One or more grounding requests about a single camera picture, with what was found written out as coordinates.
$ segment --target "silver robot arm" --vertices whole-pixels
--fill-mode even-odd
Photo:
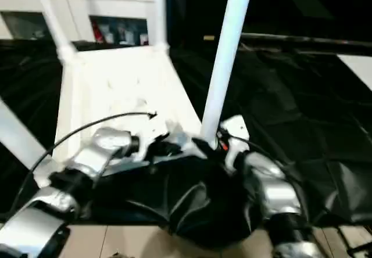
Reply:
[[[69,237],[68,223],[90,201],[91,192],[114,156],[139,149],[127,131],[100,128],[0,230],[0,257],[57,257]]]
[[[254,176],[247,178],[250,181],[245,188],[248,193],[258,195],[264,227],[273,244],[273,257],[323,257],[312,240],[312,229],[302,212],[298,194],[282,168],[257,152],[241,153],[234,167],[243,176]]]

